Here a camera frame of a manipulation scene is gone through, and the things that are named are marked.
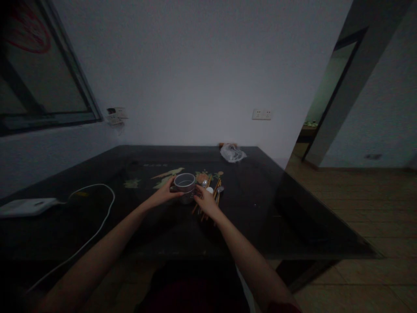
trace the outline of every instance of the tile floor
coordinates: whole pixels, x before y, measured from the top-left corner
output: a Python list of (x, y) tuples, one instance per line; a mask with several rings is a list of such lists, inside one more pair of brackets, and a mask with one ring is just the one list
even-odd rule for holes
[[(297, 153), (286, 171), (386, 257), (340, 262), (295, 295), (303, 312), (417, 313), (417, 175), (318, 172)], [(133, 312), (161, 265), (120, 260), (83, 311)]]

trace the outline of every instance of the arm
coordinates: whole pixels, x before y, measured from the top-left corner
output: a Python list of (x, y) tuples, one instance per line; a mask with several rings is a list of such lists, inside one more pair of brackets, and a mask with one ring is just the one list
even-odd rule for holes
[(171, 193), (172, 177), (96, 243), (42, 299), (37, 312), (75, 312), (87, 301), (138, 229), (146, 213), (183, 193)]
[(239, 271), (262, 311), (267, 312), (271, 302), (291, 303), (300, 309), (275, 270), (218, 208), (212, 194), (200, 186), (197, 188), (202, 194), (202, 199), (197, 196), (194, 196), (194, 199), (201, 209), (217, 223)]

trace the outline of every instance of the white power bank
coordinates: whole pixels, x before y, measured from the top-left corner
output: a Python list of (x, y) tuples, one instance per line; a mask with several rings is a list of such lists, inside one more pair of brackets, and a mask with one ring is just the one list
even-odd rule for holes
[(57, 203), (56, 198), (14, 200), (0, 207), (0, 219), (39, 215)]

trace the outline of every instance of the red clothing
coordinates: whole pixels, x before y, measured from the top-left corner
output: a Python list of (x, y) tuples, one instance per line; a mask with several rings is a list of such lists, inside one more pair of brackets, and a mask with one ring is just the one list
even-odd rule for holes
[[(231, 298), (219, 291), (209, 280), (191, 278), (165, 285), (160, 291), (148, 294), (137, 305), (135, 313), (159, 312), (248, 312), (245, 299)], [(300, 313), (289, 303), (271, 303), (269, 313)]]

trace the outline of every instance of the wall socket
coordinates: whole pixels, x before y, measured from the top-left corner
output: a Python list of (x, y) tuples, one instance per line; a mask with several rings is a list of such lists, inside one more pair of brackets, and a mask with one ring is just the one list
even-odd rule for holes
[(117, 116), (117, 113), (110, 114), (106, 116), (107, 121), (110, 125), (117, 125), (123, 123), (121, 119)]
[(262, 120), (262, 110), (253, 109), (252, 119), (253, 120)]
[(253, 120), (270, 120), (272, 118), (271, 109), (253, 109), (252, 119)]
[(128, 118), (126, 114), (126, 109), (122, 107), (115, 107), (116, 114), (118, 118)]
[(272, 118), (272, 111), (271, 109), (265, 109), (262, 111), (262, 119), (263, 120), (270, 120)]

